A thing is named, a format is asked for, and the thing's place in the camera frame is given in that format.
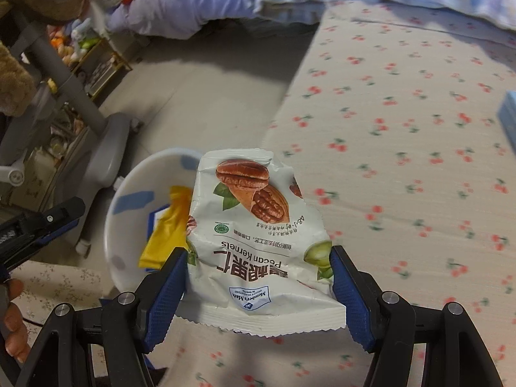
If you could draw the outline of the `person's left hand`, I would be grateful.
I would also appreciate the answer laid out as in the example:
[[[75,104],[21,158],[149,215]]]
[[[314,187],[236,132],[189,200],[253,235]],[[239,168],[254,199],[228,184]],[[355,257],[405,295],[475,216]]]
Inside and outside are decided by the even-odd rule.
[[[5,338],[5,349],[7,353],[19,363],[24,363],[30,354],[31,348],[28,344],[28,331],[23,321],[20,309],[15,303],[10,303],[5,317],[5,327],[9,334]]]

